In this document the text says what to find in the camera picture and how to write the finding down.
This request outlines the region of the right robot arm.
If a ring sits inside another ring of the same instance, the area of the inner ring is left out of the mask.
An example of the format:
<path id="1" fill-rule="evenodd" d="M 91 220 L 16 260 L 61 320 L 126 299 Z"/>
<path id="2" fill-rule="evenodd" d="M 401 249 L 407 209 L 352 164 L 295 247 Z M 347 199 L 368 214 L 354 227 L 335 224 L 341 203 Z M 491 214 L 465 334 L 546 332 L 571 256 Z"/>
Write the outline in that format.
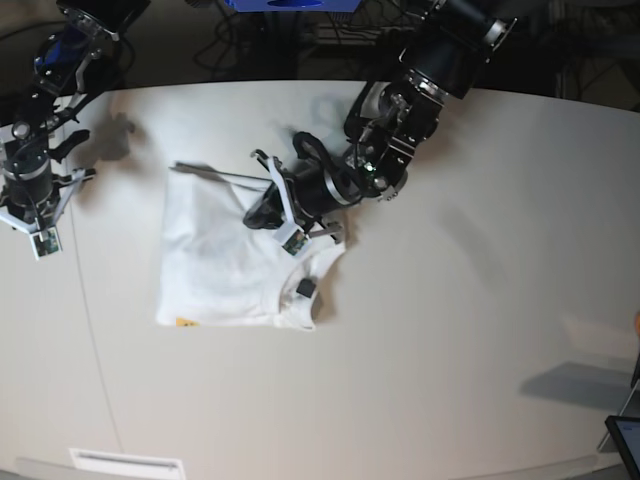
<path id="1" fill-rule="evenodd" d="M 10 123 L 2 126 L 1 219 L 15 229 L 53 226 L 75 190 L 92 180 L 94 169 L 55 173 L 73 149 L 86 142 L 86 129 L 57 146 L 50 137 L 125 76 L 126 33 L 149 7 L 147 1 L 59 1 L 64 20 L 32 60 L 32 77 Z"/>

